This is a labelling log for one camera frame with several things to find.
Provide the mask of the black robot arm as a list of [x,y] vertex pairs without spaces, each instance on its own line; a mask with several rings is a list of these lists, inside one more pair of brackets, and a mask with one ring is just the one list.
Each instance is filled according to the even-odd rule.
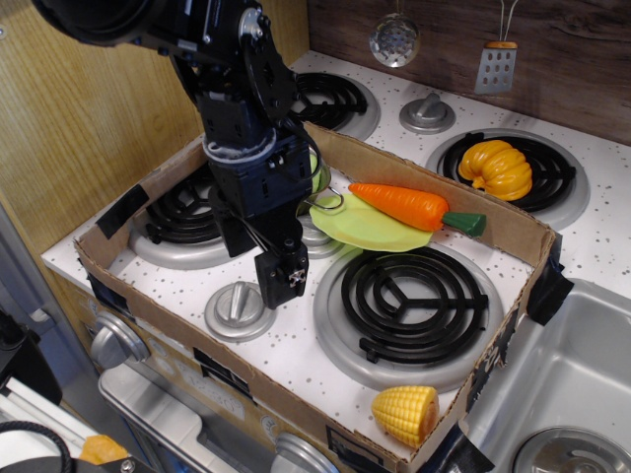
[[212,175],[210,206],[228,252],[260,248],[263,303],[305,290],[309,268],[297,214],[319,168],[291,111],[297,77],[254,1],[38,1],[54,28],[85,44],[130,43],[172,61],[198,110]]

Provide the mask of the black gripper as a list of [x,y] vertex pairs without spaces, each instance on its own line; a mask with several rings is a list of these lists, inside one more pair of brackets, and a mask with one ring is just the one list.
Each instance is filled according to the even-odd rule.
[[293,134],[273,133],[249,149],[206,139],[203,151],[214,179],[209,203],[229,256],[256,245],[265,250],[254,262],[268,308],[301,297],[309,256],[297,211],[312,193],[308,143]]

